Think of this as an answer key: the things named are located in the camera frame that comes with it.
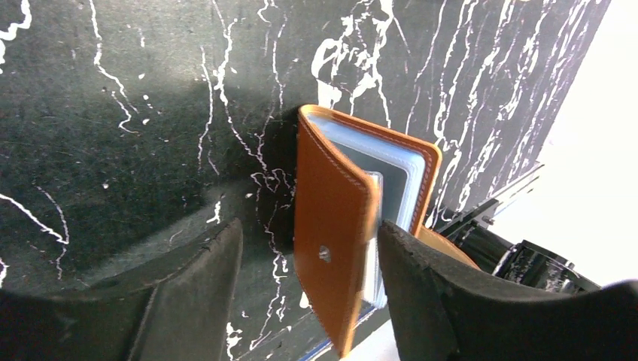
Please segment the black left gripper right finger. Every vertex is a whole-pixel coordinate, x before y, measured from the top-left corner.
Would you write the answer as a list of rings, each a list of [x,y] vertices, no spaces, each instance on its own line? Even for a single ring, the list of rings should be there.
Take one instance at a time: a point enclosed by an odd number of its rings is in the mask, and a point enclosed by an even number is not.
[[[378,250],[402,360],[635,360],[637,283],[578,295],[506,281],[385,220]]]

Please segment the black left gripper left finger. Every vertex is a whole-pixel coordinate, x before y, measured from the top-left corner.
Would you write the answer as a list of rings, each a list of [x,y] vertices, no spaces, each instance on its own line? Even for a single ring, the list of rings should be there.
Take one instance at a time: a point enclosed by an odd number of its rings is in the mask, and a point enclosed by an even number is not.
[[[218,360],[241,265],[238,219],[85,290],[1,293],[3,360]]]

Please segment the brown leather card holder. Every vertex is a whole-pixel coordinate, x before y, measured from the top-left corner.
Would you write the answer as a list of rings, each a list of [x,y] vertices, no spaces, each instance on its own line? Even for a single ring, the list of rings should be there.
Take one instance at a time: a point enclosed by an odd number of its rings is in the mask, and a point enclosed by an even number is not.
[[[381,220],[474,266],[423,224],[441,162],[441,150],[420,138],[319,105],[299,108],[294,267],[341,359],[365,292],[376,307],[387,301],[376,251]]]

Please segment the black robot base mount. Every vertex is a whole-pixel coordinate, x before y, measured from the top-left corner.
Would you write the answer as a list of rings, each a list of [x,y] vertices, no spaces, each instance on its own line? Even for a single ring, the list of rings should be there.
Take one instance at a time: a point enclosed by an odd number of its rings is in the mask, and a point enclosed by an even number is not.
[[[468,211],[456,213],[435,231],[452,241],[478,267],[495,277],[552,293],[578,294],[601,288],[579,274],[575,264],[533,242],[512,243],[488,229],[495,217],[533,190],[544,165],[510,181],[490,198]]]

